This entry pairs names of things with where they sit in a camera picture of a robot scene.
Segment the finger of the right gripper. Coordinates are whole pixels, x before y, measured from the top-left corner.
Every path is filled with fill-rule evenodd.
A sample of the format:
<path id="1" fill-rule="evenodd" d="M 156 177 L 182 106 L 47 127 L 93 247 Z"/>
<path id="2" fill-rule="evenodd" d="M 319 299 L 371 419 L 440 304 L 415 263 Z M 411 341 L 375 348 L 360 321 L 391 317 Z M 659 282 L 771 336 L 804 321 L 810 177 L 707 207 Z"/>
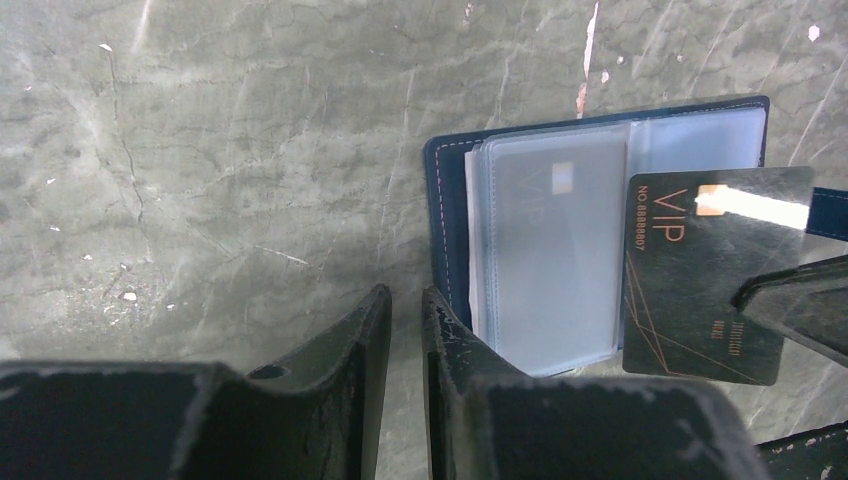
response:
<path id="1" fill-rule="evenodd" d="M 746 319 L 847 365 L 847 257 L 748 279 L 731 300 Z"/>

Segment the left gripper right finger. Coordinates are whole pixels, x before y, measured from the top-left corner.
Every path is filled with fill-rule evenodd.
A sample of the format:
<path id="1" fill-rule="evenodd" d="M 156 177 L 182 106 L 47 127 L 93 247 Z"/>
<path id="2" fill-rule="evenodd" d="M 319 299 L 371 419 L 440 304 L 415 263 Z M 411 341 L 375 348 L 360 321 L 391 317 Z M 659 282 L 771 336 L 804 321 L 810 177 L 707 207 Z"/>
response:
<path id="1" fill-rule="evenodd" d="M 697 381 L 533 378 L 422 295 L 434 479 L 764 479 L 729 400 Z"/>

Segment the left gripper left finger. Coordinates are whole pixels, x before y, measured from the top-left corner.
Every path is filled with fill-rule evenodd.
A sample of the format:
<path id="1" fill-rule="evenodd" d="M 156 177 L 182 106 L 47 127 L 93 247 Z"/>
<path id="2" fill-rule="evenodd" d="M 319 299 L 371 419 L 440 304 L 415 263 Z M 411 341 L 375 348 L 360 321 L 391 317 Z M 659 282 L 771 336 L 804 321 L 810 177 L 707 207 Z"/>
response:
<path id="1" fill-rule="evenodd" d="M 371 479 L 392 298 L 239 374 L 223 363 L 5 361 L 5 479 Z"/>

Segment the dark blue card holder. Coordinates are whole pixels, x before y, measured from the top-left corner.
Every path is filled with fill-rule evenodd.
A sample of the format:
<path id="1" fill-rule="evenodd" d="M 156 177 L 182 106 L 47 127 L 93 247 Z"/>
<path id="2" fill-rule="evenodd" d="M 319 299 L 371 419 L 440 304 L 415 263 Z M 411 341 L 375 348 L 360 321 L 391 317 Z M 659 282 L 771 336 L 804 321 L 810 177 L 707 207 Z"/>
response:
<path id="1" fill-rule="evenodd" d="M 528 375 L 623 360 L 631 178 L 771 168 L 769 109 L 762 95 L 731 97 L 431 138 L 423 159 L 438 290 Z M 813 180 L 808 235 L 846 240 L 845 192 Z"/>

